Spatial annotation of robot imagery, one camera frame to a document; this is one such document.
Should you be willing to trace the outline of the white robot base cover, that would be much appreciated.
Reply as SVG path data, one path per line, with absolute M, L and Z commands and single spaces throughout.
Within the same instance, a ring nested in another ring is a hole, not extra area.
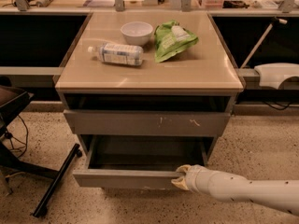
M 299 77 L 299 64 L 296 63 L 267 63 L 254 67 L 259 74 L 261 87 L 278 89 L 289 78 Z

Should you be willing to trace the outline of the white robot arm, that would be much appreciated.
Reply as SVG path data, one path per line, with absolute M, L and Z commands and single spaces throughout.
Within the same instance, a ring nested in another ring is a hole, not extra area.
M 179 189 L 205 193 L 221 202 L 256 203 L 299 216 L 298 180 L 249 180 L 244 176 L 182 165 L 171 183 Z

